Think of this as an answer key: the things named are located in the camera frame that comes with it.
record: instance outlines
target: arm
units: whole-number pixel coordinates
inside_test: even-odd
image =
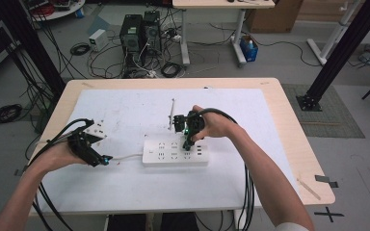
[[[68,149],[67,142],[41,154],[20,179],[13,195],[0,213],[0,230],[24,230],[32,202],[44,175],[71,164],[84,164]]]
[[[194,111],[202,110],[194,106]],[[297,223],[314,230],[310,216],[287,178],[273,160],[251,139],[238,124],[222,115],[203,115],[205,128],[194,135],[193,141],[203,137],[228,137],[245,161],[257,194],[275,226],[284,222]]]

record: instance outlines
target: forearm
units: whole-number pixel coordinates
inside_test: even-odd
[[[311,218],[303,203],[275,162],[239,125],[231,127],[228,137],[245,161],[263,208],[272,223],[277,226],[284,222],[294,222],[313,230]]]
[[[36,167],[30,167],[23,174],[11,199],[0,213],[0,231],[24,230],[32,202],[44,174],[44,171]]]

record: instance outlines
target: hand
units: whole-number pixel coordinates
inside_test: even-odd
[[[30,167],[40,168],[47,173],[72,164],[83,165],[86,162],[71,152],[67,142],[61,142],[43,152]]]
[[[192,110],[195,112],[200,112],[203,109],[200,106],[195,105]],[[203,114],[202,117],[205,121],[205,127],[192,137],[192,141],[198,141],[204,137],[228,137],[230,130],[237,126],[236,123],[233,123],[223,115],[206,113]]]

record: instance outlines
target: sleeve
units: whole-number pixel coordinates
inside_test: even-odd
[[[278,225],[275,231],[308,231],[308,229],[297,223],[286,222]]]

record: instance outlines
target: plug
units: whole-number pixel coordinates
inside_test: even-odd
[[[172,38],[172,40],[173,40],[174,42],[180,42],[180,41],[181,41],[181,36],[176,35],[176,36],[174,36],[174,37]]]
[[[148,77],[150,77],[150,78],[156,78],[157,77],[157,72],[155,70],[150,70],[148,72]]]

